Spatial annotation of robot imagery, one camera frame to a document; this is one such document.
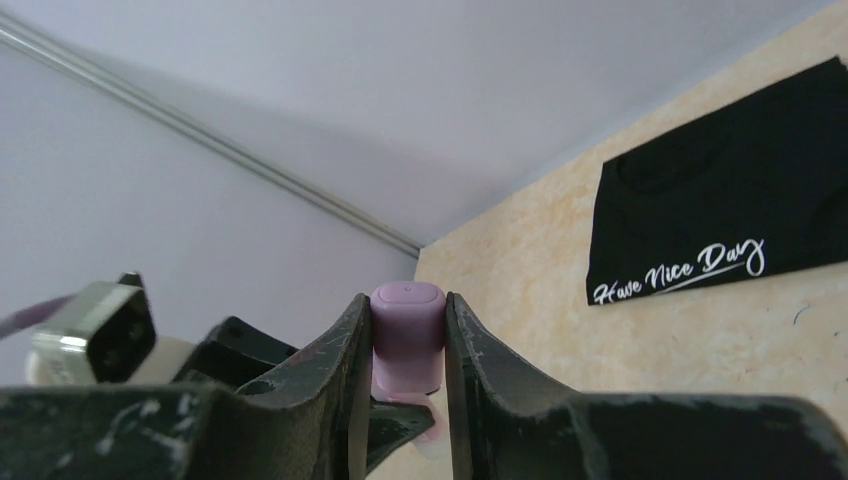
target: purple object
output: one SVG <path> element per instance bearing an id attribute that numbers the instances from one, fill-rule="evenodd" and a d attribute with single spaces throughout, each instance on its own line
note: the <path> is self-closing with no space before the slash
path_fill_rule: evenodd
<path id="1" fill-rule="evenodd" d="M 445 294 L 426 282 L 392 282 L 371 294 L 374 379 L 389 395 L 442 385 Z"/>
<path id="2" fill-rule="evenodd" d="M 0 340 L 21 330 L 44 323 L 74 297 L 75 295 L 68 295 L 37 303 L 0 320 Z"/>

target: lilac cylindrical object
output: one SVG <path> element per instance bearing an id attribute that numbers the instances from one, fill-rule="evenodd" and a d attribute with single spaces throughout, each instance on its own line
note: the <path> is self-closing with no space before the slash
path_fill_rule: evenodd
<path id="1" fill-rule="evenodd" d="M 442 385 L 445 294 L 426 282 L 392 282 L 371 295 L 374 378 L 393 393 L 424 393 Z"/>

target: wall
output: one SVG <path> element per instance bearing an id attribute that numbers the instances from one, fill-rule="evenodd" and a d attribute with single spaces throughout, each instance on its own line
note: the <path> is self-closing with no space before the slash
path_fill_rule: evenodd
<path id="1" fill-rule="evenodd" d="M 495 335 L 578 390 L 797 395 L 848 432 L 848 263 L 591 308 L 584 283 L 604 161 L 836 54 L 848 60 L 845 1 L 426 247 L 416 279 L 461 293 Z M 436 402 L 446 411 L 443 392 Z M 449 472 L 405 447 L 373 479 Z"/>
<path id="2" fill-rule="evenodd" d="M 427 244 L 829 0 L 0 0 Z"/>
<path id="3" fill-rule="evenodd" d="M 0 47 L 0 315 L 139 270 L 160 333 L 234 314 L 297 346 L 415 261 Z M 22 380 L 29 335 L 0 343 Z"/>

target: black t-shirt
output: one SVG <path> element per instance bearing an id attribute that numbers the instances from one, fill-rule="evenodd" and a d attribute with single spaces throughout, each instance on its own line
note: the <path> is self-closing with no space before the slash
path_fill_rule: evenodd
<path id="1" fill-rule="evenodd" d="M 834 58 L 603 165 L 590 305 L 848 260 L 848 70 Z"/>

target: ceiling rail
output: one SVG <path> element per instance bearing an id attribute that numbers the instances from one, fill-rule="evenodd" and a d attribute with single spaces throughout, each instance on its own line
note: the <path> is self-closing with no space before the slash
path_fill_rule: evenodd
<path id="1" fill-rule="evenodd" d="M 275 166 L 197 119 L 98 67 L 0 10 L 0 43 L 104 93 L 336 218 L 418 258 L 422 245 L 321 188 Z"/>

